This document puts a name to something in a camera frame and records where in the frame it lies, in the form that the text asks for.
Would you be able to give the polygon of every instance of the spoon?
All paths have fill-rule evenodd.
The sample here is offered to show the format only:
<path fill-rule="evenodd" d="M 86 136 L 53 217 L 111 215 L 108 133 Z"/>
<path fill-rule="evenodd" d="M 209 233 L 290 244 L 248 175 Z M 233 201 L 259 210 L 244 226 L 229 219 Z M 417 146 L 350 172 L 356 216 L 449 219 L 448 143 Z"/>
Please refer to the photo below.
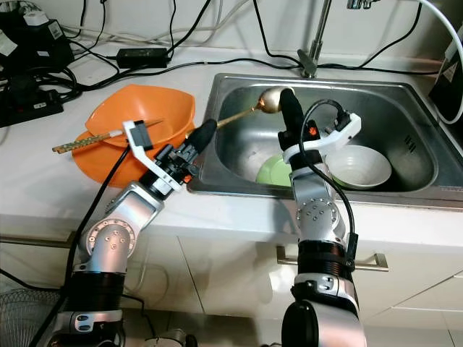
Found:
<path fill-rule="evenodd" d="M 260 94 L 258 103 L 254 107 L 251 107 L 243 112 L 239 112 L 233 116 L 230 116 L 221 121 L 218 121 L 217 129 L 220 129 L 223 126 L 227 125 L 228 123 L 236 121 L 237 119 L 240 119 L 240 118 L 243 118 L 244 116 L 252 114 L 256 110 L 261 110 L 264 113 L 277 113 L 281 111 L 280 94 L 285 89 L 290 89 L 294 93 L 294 89 L 292 89 L 291 87 L 286 87 L 286 86 L 270 87 L 264 90 L 262 94 Z M 193 130 L 189 131 L 187 133 L 187 137 L 192 132 Z"/>

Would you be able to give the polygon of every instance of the white countertop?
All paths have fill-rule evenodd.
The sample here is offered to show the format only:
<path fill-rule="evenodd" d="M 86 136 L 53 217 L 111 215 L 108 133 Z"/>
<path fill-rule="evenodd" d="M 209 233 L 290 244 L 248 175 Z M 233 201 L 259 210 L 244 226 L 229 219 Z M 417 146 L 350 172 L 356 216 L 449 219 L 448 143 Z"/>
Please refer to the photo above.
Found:
<path fill-rule="evenodd" d="M 114 49 L 110 46 L 106 52 L 115 53 Z M 242 53 L 223 49 L 179 49 L 171 66 L 205 57 L 207 60 L 222 60 L 237 56 Z M 71 68 L 77 79 L 85 84 L 111 74 L 111 68 L 94 60 L 81 59 Z M 70 153 L 58 155 L 51 148 L 84 132 L 87 117 L 112 93 L 131 83 L 183 90 L 195 96 L 195 124 L 199 125 L 213 78 L 221 72 L 297 77 L 295 71 L 247 62 L 187 67 L 156 77 L 124 80 L 66 103 L 63 113 L 0 129 L 0 233 L 57 239 L 65 238 L 76 229 L 99 184 L 80 171 Z M 335 80 L 406 82 L 416 89 L 426 104 L 424 95 L 428 94 L 433 81 L 432 77 L 325 69 L 319 70 L 318 76 Z M 114 188 L 107 190 L 93 219 L 103 215 L 106 203 L 118 191 Z M 360 242 L 394 241 L 463 247 L 461 210 L 356 203 L 352 208 Z M 167 199 L 166 208 L 149 225 L 148 231 L 175 236 L 295 241 L 294 214 L 292 201 L 193 194 L 183 189 Z"/>

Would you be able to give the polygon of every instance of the power adapter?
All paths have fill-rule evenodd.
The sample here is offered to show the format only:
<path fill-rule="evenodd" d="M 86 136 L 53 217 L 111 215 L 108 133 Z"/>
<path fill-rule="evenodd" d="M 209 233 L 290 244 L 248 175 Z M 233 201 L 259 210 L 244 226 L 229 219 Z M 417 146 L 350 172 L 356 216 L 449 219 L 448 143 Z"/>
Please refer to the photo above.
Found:
<path fill-rule="evenodd" d="M 133 67 L 167 67 L 171 59 L 167 48 L 121 48 L 116 55 L 117 66 L 121 69 Z"/>

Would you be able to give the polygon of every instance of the sink basin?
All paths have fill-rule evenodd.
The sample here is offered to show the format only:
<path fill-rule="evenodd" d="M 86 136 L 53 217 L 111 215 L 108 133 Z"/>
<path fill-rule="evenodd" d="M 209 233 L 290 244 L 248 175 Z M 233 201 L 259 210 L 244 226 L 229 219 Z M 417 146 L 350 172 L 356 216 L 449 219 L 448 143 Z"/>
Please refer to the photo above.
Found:
<path fill-rule="evenodd" d="M 349 191 L 355 202 L 463 207 L 463 160 L 453 148 L 416 92 L 406 84 L 301 80 L 218 74 L 206 110 L 206 119 L 222 120 L 254 106 L 270 86 L 288 85 L 302 109 L 324 98 L 338 101 L 362 118 L 361 132 L 350 142 L 385 155 L 391 178 L 371 191 Z M 313 119 L 320 130 L 332 126 L 336 110 L 320 108 Z M 194 192 L 292 198 L 289 187 L 255 182 L 260 167 L 281 153 L 278 132 L 284 130 L 281 113 L 256 111 L 217 131 L 200 156 Z"/>

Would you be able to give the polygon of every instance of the white bowl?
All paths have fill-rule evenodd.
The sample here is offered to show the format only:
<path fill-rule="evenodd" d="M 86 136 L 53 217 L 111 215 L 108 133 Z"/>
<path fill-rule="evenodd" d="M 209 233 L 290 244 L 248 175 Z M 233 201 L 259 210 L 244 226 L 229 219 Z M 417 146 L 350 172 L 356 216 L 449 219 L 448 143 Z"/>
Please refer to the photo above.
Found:
<path fill-rule="evenodd" d="M 386 182 L 391 164 L 381 153 L 363 146 L 348 145 L 326 156 L 335 181 L 350 189 L 369 189 Z"/>

